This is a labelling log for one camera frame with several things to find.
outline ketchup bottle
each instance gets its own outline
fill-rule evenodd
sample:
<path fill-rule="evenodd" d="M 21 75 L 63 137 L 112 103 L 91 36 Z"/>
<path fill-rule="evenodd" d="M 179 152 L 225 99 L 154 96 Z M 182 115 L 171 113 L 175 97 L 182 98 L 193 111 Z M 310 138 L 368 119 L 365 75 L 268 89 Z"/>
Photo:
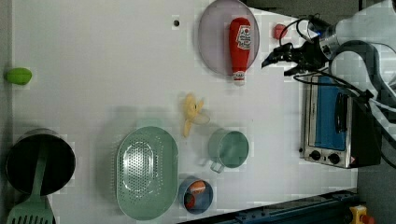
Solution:
<path fill-rule="evenodd" d="M 233 65 L 233 81 L 237 86 L 245 84 L 250 53 L 250 22 L 246 18 L 236 18 L 230 24 L 230 54 Z"/>

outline table surface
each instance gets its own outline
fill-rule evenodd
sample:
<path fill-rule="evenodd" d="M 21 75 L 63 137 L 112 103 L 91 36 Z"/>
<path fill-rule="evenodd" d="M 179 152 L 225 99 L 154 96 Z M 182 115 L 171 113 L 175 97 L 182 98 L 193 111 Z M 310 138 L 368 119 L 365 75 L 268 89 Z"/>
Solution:
<path fill-rule="evenodd" d="M 117 205 L 114 157 L 138 119 L 159 118 L 178 145 L 179 183 L 188 175 L 215 192 L 199 216 L 178 203 L 156 222 L 176 223 L 356 188 L 357 170 L 300 159 L 304 87 L 283 77 L 291 64 L 261 70 L 276 46 L 271 28 L 292 18 L 252 9 L 261 33 L 247 83 L 236 87 L 211 72 L 196 46 L 197 25 L 212 1 L 13 0 L 12 65 L 33 79 L 13 88 L 14 141 L 50 128 L 74 149 L 70 182 L 49 196 L 59 224 L 135 223 Z M 180 26 L 173 27 L 179 19 Z M 295 31 L 285 41 L 302 44 Z M 181 102 L 188 92 L 205 101 L 211 121 L 181 136 Z M 217 128 L 247 136 L 247 161 L 216 174 L 207 142 Z"/>

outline light green mug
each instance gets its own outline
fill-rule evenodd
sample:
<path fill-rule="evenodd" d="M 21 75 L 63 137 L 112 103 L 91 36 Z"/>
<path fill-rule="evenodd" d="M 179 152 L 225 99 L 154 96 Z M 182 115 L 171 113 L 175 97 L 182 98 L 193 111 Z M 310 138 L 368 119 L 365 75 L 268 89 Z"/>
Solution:
<path fill-rule="evenodd" d="M 236 168 L 248 157 L 248 140 L 238 131 L 218 129 L 209 139 L 210 169 L 221 173 L 224 167 Z"/>

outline red object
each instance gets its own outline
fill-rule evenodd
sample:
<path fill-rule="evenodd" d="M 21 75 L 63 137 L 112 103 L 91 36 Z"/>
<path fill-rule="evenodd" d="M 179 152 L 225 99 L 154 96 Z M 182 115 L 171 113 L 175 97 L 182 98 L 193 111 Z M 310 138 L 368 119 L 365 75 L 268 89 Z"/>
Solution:
<path fill-rule="evenodd" d="M 274 27 L 274 38 L 275 39 L 281 39 L 281 38 L 285 37 L 285 35 L 288 33 L 288 30 L 285 30 L 285 32 L 283 32 L 283 35 L 280 36 L 280 34 L 282 33 L 283 29 L 285 29 L 285 28 L 286 28 L 285 25 L 277 24 Z"/>
<path fill-rule="evenodd" d="M 375 224 L 374 218 L 366 215 L 361 216 L 361 222 L 363 222 L 364 224 Z"/>
<path fill-rule="evenodd" d="M 250 22 L 246 18 L 236 18 L 230 24 L 230 54 L 233 65 L 233 80 L 237 85 L 245 83 L 250 53 Z"/>
<path fill-rule="evenodd" d="M 195 206 L 195 197 L 192 194 L 187 193 L 184 196 L 184 206 L 186 206 L 187 209 L 191 209 Z"/>

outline colander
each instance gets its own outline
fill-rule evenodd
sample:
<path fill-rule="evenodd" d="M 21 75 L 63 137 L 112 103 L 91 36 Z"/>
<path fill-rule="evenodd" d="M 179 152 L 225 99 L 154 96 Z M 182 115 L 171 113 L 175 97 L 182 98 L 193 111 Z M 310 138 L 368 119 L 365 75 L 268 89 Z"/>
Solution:
<path fill-rule="evenodd" d="M 130 133 L 117 155 L 117 201 L 127 216 L 151 220 L 177 196 L 177 144 L 165 130 L 148 126 Z"/>

